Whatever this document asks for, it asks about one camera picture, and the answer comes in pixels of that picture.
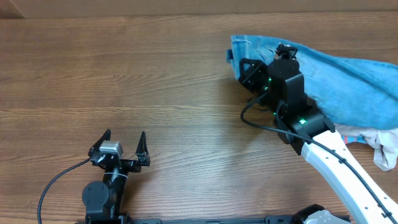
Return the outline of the light blue denim jeans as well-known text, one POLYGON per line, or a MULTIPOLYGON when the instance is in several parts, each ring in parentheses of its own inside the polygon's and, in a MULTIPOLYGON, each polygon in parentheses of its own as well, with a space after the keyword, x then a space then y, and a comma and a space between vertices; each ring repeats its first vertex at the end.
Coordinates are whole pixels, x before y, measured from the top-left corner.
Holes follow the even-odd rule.
POLYGON ((242 58, 269 65, 279 44, 297 48, 305 92, 333 123, 374 129, 397 127, 397 65, 337 57, 278 37, 233 35, 227 61, 240 76, 242 58))

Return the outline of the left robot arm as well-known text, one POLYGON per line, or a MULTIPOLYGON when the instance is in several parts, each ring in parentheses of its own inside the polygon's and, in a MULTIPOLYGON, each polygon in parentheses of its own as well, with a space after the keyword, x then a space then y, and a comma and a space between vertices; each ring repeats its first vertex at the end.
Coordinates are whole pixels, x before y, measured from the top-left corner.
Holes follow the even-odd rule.
POLYGON ((104 175, 103 180, 90 182, 82 192, 85 223, 132 223, 128 213, 121 212, 121 205, 128 175, 150 166, 146 133, 141 133, 135 160, 123 158, 122 145, 111 140, 110 129, 90 148, 88 155, 94 166, 104 170, 104 175))

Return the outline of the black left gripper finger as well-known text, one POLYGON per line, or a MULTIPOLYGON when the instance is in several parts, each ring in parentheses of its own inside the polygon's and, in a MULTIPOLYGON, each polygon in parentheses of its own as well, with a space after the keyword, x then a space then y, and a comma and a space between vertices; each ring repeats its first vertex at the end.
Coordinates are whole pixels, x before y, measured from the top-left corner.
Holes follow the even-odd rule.
POLYGON ((92 156, 95 152, 100 150, 100 146, 104 141, 109 141, 111 139, 111 130, 107 129, 104 134, 91 146, 88 151, 88 155, 92 156))
POLYGON ((150 166, 150 155, 147 148, 146 133, 143 131, 136 149, 136 156, 141 166, 150 166))

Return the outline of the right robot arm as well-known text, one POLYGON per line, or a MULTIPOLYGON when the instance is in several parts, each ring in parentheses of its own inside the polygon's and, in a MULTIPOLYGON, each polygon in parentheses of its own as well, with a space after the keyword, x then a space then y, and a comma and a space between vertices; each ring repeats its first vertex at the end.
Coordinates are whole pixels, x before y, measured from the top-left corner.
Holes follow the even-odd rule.
POLYGON ((356 223, 397 223, 397 203, 373 181, 343 142, 335 125, 307 101, 297 49, 279 44, 270 64, 243 58, 239 82, 274 114, 276 132, 322 175, 356 223))

